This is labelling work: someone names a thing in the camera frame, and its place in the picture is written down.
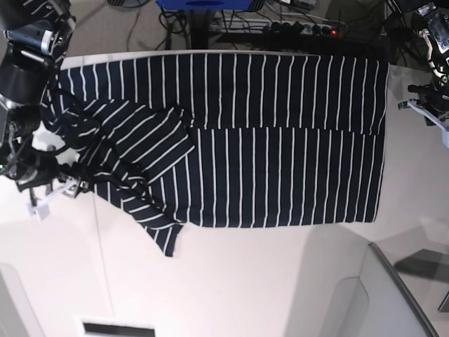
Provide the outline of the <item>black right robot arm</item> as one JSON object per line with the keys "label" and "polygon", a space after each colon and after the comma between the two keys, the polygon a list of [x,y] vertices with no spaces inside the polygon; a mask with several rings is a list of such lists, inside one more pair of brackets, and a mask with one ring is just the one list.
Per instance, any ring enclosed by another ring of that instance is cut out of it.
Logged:
{"label": "black right robot arm", "polygon": [[[48,204],[67,194],[76,197],[80,174],[60,165],[58,155],[73,147],[84,113],[81,103],[57,85],[57,77],[76,27],[69,1],[2,1],[1,32],[7,41],[1,61],[1,174],[29,192],[29,212],[49,216]],[[66,98],[77,117],[65,144],[48,151],[33,148],[34,132],[43,121],[45,97]]]}

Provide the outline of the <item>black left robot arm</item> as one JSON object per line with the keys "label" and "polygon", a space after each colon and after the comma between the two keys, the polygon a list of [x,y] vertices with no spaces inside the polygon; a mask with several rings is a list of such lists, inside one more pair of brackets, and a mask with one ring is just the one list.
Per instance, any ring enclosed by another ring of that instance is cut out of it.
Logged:
{"label": "black left robot arm", "polygon": [[417,94],[398,104],[400,110],[412,109],[425,117],[430,126],[441,131],[442,143],[448,146],[448,15],[435,1],[395,1],[399,13],[412,13],[420,24],[416,35],[427,46],[425,62],[432,75],[426,86],[409,85],[408,91]]}

